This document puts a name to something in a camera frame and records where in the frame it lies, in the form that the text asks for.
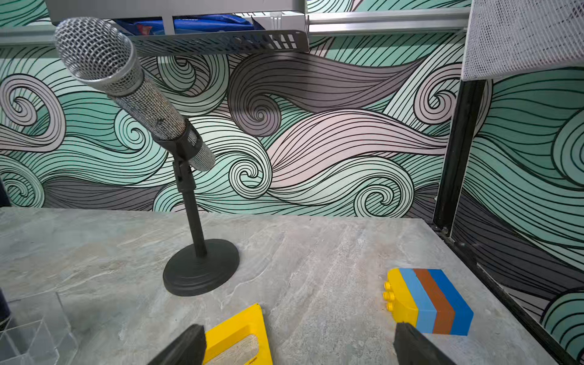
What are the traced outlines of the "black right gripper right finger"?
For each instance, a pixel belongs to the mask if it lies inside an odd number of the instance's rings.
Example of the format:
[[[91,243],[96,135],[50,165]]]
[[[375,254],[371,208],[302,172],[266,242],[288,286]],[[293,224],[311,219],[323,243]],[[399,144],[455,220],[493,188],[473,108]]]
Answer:
[[[436,345],[407,322],[400,322],[396,325],[393,346],[400,365],[456,365]]]

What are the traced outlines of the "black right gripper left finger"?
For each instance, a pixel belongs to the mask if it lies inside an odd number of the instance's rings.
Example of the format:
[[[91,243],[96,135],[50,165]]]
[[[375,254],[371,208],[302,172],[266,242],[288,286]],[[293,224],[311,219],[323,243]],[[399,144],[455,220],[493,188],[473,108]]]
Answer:
[[[206,348],[205,328],[194,324],[167,345],[148,365],[201,365]]]

